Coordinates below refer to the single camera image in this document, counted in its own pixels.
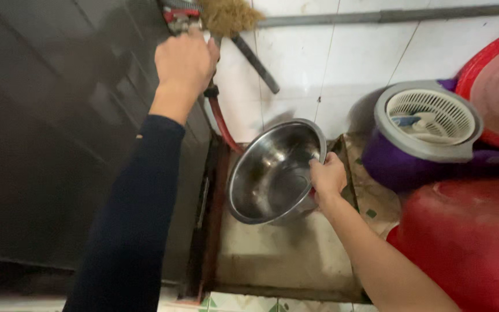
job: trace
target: wall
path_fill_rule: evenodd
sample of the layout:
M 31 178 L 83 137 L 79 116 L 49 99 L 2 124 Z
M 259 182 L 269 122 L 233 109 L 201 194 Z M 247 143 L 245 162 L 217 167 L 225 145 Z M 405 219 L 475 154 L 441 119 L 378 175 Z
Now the wall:
M 499 0 L 248 1 L 267 16 L 499 3 Z M 499 37 L 499 16 L 384 25 L 269 28 L 245 32 L 242 37 L 272 73 L 281 91 L 273 95 L 232 42 L 223 39 L 215 83 L 233 138 L 237 142 L 250 142 L 268 124 L 306 118 L 315 121 L 327 139 L 334 139 L 372 125 L 367 98 L 374 98 L 374 91 L 400 81 L 454 77 L 473 55 Z

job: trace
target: gray pipe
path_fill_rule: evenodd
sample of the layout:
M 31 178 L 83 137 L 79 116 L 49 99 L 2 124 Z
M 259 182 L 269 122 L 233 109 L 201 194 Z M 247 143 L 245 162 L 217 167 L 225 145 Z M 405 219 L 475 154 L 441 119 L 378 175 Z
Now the gray pipe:
M 427 21 L 430 19 L 454 19 L 499 15 L 499 5 L 480 5 L 474 7 L 434 8 L 424 10 L 386 10 L 366 13 L 322 14 L 306 16 L 268 17 L 257 24 L 258 28 L 332 25 L 356 23 L 399 23 Z

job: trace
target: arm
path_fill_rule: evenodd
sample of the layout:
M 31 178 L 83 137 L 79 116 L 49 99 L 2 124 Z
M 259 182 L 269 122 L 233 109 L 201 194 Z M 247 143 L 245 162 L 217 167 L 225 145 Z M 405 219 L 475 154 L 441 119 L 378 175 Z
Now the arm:
M 327 155 L 324 165 L 317 160 L 310 165 L 315 199 L 380 311 L 460 311 L 433 280 L 373 232 L 343 200 L 346 174 L 335 153 Z
M 218 49 L 191 29 L 157 47 L 155 59 L 161 83 L 139 146 L 96 217 L 63 311 L 157 309 L 183 125 L 211 79 Z

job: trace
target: white plastic basket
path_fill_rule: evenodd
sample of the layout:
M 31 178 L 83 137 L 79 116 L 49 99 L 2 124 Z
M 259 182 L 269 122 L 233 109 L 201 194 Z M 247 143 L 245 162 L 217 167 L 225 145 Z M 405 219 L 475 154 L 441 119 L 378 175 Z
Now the white plastic basket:
M 428 112 L 434 121 L 417 127 L 399 127 L 392 117 L 413 116 Z M 392 125 L 407 136 L 437 145 L 456 145 L 470 138 L 475 131 L 475 118 L 458 99 L 427 89 L 405 90 L 392 96 L 386 104 L 386 114 Z

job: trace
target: metal bowl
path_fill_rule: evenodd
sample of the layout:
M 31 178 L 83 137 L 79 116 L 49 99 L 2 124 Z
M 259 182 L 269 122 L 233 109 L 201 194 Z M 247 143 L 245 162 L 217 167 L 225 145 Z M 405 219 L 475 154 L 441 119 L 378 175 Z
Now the metal bowl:
M 316 204 L 309 195 L 309 160 L 324 162 L 327 142 L 319 127 L 293 119 L 265 131 L 246 148 L 228 181 L 232 215 L 242 223 L 284 223 Z

